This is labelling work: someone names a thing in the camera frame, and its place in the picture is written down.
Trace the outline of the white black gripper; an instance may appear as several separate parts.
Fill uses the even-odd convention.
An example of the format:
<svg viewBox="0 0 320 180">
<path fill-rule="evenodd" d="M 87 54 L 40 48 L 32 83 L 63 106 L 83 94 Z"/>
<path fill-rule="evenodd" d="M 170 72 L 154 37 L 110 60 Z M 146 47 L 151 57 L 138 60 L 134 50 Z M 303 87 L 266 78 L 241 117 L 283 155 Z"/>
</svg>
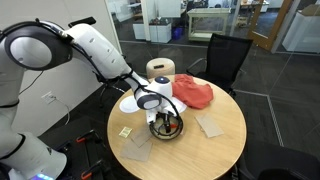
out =
<svg viewBox="0 0 320 180">
<path fill-rule="evenodd" d="M 157 115 L 158 114 L 169 114 L 169 115 L 174 115 L 175 112 L 174 110 L 167 106 L 167 107 L 156 107 L 156 108 L 152 108 L 150 110 L 146 110 L 146 122 L 147 124 L 151 124 L 154 123 L 157 119 Z"/>
</svg>

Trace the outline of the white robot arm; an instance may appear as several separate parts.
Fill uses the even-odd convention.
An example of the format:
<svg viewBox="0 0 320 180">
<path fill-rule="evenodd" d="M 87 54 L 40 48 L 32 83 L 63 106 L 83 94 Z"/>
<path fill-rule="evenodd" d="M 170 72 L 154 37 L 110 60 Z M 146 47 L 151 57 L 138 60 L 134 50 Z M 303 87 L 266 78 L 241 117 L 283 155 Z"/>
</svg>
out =
<svg viewBox="0 0 320 180">
<path fill-rule="evenodd" d="M 67 165 L 65 154 L 30 133 L 12 129 L 27 71 L 49 71 L 62 86 L 80 78 L 74 60 L 99 82 L 127 82 L 138 108 L 146 111 L 153 127 L 158 118 L 178 117 L 172 103 L 169 79 L 153 82 L 139 76 L 117 48 L 88 20 L 73 22 L 67 29 L 36 19 L 11 25 L 0 34 L 0 163 L 9 168 L 7 180 L 57 180 Z"/>
</svg>

